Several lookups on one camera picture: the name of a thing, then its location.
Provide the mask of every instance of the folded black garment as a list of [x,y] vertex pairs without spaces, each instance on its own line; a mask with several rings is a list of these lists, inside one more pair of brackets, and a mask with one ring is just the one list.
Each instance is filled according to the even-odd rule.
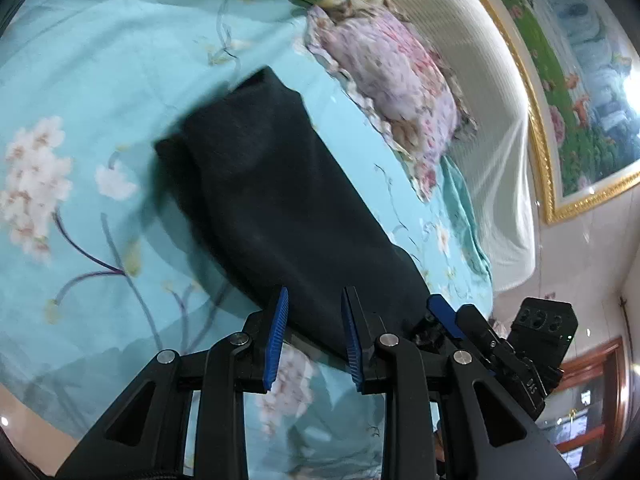
[[205,104],[156,144],[178,204],[258,305],[289,289],[289,321],[345,355],[342,288],[407,335],[427,286],[313,130],[300,94],[270,68]]

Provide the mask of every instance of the silver bolt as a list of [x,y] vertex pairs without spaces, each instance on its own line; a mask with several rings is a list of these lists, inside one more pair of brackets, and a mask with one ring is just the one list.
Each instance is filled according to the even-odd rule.
[[384,346],[396,346],[400,340],[395,334],[383,334],[380,336],[380,344]]
[[453,354],[455,362],[461,365],[468,365],[471,362],[471,354],[466,350],[456,350]]
[[244,332],[235,332],[229,336],[229,342],[234,346],[246,345],[249,342],[249,336]]
[[163,365],[167,365],[175,359],[175,352],[173,350],[162,350],[157,356],[158,362]]

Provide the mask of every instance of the striped white fabric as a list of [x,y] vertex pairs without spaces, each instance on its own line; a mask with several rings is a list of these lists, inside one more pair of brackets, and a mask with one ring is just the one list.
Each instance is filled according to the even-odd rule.
[[527,183],[527,93],[497,27],[479,0],[393,0],[458,76],[478,121],[473,141],[449,154],[465,176],[494,291],[524,282],[535,267]]

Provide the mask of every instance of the light blue floral bed sheet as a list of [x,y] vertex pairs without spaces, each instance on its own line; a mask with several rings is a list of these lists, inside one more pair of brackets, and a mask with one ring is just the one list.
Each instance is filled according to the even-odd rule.
[[[206,349],[256,310],[192,237],[153,143],[265,65],[302,94],[430,291],[488,315],[460,172],[444,158],[431,201],[418,199],[304,49],[305,12],[297,0],[27,0],[0,39],[0,383],[60,430],[82,437],[159,349]],[[252,478],[376,478],[382,396],[289,342],[272,392],[245,399]]]

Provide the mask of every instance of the framed picture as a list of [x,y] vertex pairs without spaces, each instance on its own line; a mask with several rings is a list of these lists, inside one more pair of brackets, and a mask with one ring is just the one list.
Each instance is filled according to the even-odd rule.
[[519,45],[496,1],[482,0],[529,92],[546,222],[571,218],[640,182],[640,58],[606,1],[499,0]]

